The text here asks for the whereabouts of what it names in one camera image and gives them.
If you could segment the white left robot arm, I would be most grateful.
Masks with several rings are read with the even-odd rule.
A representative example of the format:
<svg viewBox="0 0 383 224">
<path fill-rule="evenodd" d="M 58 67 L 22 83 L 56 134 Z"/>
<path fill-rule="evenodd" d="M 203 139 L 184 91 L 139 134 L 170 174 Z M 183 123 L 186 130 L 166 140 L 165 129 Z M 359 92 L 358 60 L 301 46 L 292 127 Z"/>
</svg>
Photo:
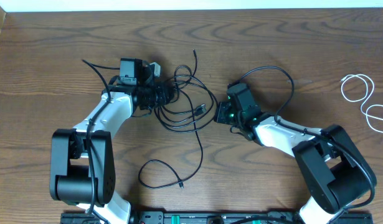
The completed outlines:
<svg viewBox="0 0 383 224">
<path fill-rule="evenodd" d="M 112 139 L 137 108 L 152 110 L 174 98 L 174 87 L 109 84 L 101 101 L 71 129 L 52 135 L 50 195 L 86 211 L 82 223 L 133 223 L 131 205 L 115 190 Z"/>
</svg>

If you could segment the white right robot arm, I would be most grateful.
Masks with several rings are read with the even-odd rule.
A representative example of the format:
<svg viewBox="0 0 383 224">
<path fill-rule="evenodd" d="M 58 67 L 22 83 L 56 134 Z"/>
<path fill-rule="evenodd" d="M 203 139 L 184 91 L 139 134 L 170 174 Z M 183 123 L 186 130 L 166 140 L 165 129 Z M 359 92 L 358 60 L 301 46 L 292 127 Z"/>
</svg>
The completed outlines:
<svg viewBox="0 0 383 224">
<path fill-rule="evenodd" d="M 215 122 L 295 158 L 311 195 L 299 211 L 303 223 L 331 223 L 347 210 L 371 203 L 375 196 L 374 172 L 339 125 L 307 128 L 264 113 L 254 102 L 234 101 L 219 103 Z"/>
</svg>

